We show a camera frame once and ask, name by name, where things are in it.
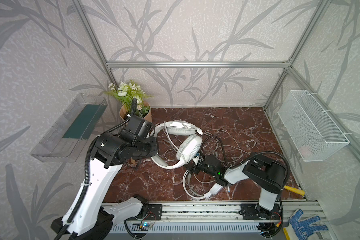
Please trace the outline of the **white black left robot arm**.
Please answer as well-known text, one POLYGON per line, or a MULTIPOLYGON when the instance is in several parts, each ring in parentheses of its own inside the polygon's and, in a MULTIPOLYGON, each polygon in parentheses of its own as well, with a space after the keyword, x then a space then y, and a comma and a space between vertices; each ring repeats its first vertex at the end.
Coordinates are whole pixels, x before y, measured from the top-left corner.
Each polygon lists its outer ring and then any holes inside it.
POLYGON ((59 240, 103 240, 112 227, 129 218, 145 217, 148 201, 135 196, 111 207, 102 207, 110 185, 123 164, 158 153, 157 139, 149 137, 155 126, 135 115, 137 99, 132 100, 129 117, 121 124, 98 135, 85 157, 85 179, 67 213, 53 221, 51 228, 59 240))

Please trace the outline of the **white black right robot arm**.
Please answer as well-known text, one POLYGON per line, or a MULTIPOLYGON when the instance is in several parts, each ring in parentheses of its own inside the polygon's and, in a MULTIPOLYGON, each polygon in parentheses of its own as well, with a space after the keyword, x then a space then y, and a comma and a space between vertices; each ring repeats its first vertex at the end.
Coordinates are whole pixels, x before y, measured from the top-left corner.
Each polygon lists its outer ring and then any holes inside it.
POLYGON ((251 153, 243 162, 225 168, 216 156, 203 153, 204 144, 201 137, 193 134, 180 145, 177 152, 179 160, 194 161, 194 165, 187 168, 183 180, 199 172, 215 178, 215 184, 203 195, 192 195, 188 192, 186 183, 183 183, 183 188, 190 197, 197 200, 207 199, 224 187, 250 179, 261 187, 257 210, 273 210, 290 176, 290 167, 283 155, 271 151, 251 153))

